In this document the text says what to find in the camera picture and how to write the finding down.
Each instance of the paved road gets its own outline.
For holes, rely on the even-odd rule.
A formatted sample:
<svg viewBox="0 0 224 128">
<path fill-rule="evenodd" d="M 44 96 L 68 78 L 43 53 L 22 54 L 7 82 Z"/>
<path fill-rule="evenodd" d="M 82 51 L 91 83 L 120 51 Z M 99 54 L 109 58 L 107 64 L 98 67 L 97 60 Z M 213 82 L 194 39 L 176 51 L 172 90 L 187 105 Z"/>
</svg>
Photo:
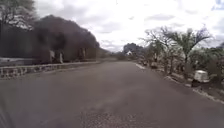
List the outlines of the paved road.
<svg viewBox="0 0 224 128">
<path fill-rule="evenodd" d="M 14 128 L 224 128 L 223 105 L 131 62 L 0 84 Z"/>
</svg>

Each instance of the overcast sky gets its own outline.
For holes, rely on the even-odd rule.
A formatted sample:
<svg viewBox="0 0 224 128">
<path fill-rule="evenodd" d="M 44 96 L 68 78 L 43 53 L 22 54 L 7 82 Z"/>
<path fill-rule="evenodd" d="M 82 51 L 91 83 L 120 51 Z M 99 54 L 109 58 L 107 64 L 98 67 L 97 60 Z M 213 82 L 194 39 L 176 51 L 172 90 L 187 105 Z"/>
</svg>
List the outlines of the overcast sky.
<svg viewBox="0 0 224 128">
<path fill-rule="evenodd" d="M 111 51 L 141 43 L 145 29 L 160 26 L 185 31 L 205 24 L 224 40 L 224 0 L 36 0 L 36 8 L 40 17 L 53 14 L 77 22 Z"/>
</svg>

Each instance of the guardrail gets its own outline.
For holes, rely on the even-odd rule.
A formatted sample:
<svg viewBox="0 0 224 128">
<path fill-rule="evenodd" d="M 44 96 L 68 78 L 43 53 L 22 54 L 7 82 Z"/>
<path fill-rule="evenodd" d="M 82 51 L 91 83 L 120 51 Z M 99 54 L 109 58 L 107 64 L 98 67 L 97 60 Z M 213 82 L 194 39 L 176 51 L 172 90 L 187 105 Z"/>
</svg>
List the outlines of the guardrail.
<svg viewBox="0 0 224 128">
<path fill-rule="evenodd" d="M 100 62 L 77 62 L 77 63 L 65 63 L 65 64 L 0 67 L 0 79 L 15 78 L 31 73 L 48 72 L 59 69 L 70 69 L 97 63 Z"/>
</svg>

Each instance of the roadside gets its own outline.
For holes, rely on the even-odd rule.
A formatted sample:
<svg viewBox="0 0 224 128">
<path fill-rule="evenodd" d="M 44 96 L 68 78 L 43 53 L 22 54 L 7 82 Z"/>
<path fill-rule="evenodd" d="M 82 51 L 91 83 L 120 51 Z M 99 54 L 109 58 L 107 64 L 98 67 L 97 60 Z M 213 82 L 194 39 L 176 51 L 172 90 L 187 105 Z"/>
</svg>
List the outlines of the roadside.
<svg viewBox="0 0 224 128">
<path fill-rule="evenodd" d="M 157 69 L 152 69 L 162 75 L 165 79 L 168 79 L 170 81 L 173 81 L 175 83 L 179 83 L 180 85 L 184 85 L 186 87 L 191 88 L 191 81 L 192 79 L 189 78 L 187 81 L 183 78 L 183 75 L 177 74 L 177 73 L 172 73 L 172 75 L 165 74 L 163 68 L 157 68 Z M 209 89 L 202 89 L 202 88 L 192 88 L 192 91 L 195 93 L 202 95 L 206 98 L 209 98 L 215 102 L 219 102 L 224 104 L 224 90 L 220 90 L 217 88 L 209 88 Z"/>
</svg>

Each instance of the tree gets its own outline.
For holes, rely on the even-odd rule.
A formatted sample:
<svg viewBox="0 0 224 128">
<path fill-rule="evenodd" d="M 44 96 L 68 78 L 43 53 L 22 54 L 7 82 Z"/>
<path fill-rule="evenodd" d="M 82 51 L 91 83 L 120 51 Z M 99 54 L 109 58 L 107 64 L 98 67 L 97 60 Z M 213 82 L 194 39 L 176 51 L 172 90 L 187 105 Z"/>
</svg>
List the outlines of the tree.
<svg viewBox="0 0 224 128">
<path fill-rule="evenodd" d="M 205 70 L 211 76 L 214 87 L 222 87 L 224 70 L 224 49 L 221 46 L 212 48 L 200 48 L 193 50 L 190 55 L 190 64 L 195 70 Z"/>
<path fill-rule="evenodd" d="M 99 43 L 95 36 L 73 21 L 46 16 L 35 23 L 34 31 L 39 43 L 55 53 L 63 53 L 66 62 L 96 57 Z"/>
<path fill-rule="evenodd" d="M 161 27 L 155 30 L 146 30 L 147 37 L 145 40 L 151 42 L 151 47 L 154 49 L 155 56 L 162 58 L 164 65 L 164 71 L 167 74 L 169 64 L 169 54 L 172 48 L 173 42 L 165 34 L 168 32 L 167 27 Z"/>
<path fill-rule="evenodd" d="M 136 45 L 135 43 L 128 43 L 123 47 L 123 53 L 127 54 L 128 52 L 131 53 L 131 59 L 137 59 L 143 56 L 143 47 Z"/>
<path fill-rule="evenodd" d="M 165 33 L 165 36 L 167 38 L 172 39 L 175 41 L 181 48 L 184 53 L 184 78 L 188 77 L 188 59 L 189 59 L 189 53 L 192 51 L 192 49 L 201 41 L 204 41 L 211 36 L 209 35 L 207 29 L 203 28 L 196 33 L 193 32 L 192 29 L 188 29 L 186 33 L 181 32 L 171 32 L 168 31 Z"/>
<path fill-rule="evenodd" d="M 32 20 L 34 20 L 33 0 L 0 1 L 0 39 L 5 26 L 30 28 Z"/>
<path fill-rule="evenodd" d="M 171 45 L 168 52 L 168 59 L 170 60 L 170 70 L 169 74 L 172 74 L 174 71 L 174 60 L 181 60 L 182 51 L 179 46 Z"/>
</svg>

